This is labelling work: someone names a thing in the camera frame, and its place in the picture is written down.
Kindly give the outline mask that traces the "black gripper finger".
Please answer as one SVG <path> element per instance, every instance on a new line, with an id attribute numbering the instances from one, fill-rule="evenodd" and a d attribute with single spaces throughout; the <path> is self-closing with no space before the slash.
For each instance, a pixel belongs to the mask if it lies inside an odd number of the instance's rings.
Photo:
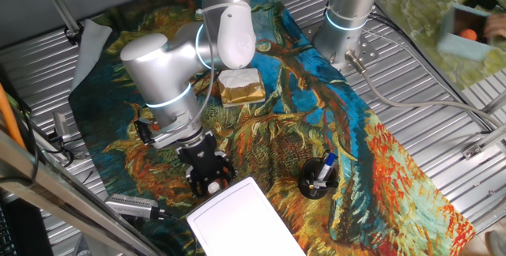
<path id="1" fill-rule="evenodd" d="M 195 198 L 207 198 L 210 195 L 208 192 L 209 182 L 205 173 L 189 166 L 185 171 L 185 178 Z"/>
<path id="2" fill-rule="evenodd" d="M 218 167 L 220 169 L 220 178 L 226 181 L 232 181 L 236 177 L 236 169 L 233 167 L 232 162 L 227 154 L 222 151 L 216 151 L 215 157 L 218 160 Z"/>

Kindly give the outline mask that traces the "person hand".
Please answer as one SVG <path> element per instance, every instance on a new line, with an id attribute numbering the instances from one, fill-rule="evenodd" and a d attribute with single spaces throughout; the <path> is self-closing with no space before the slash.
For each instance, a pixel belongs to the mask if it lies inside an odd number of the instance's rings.
<path id="1" fill-rule="evenodd" d="M 492 14 L 486 18 L 484 34 L 487 38 L 506 37 L 506 14 Z"/>

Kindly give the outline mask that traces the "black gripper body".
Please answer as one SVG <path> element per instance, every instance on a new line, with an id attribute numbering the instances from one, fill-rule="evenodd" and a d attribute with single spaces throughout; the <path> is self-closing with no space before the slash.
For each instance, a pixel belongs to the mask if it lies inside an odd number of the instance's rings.
<path id="1" fill-rule="evenodd" d="M 213 177 L 220 170 L 215 156 L 217 141 L 212 133 L 197 133 L 176 144 L 180 160 L 191 166 L 191 177 Z"/>

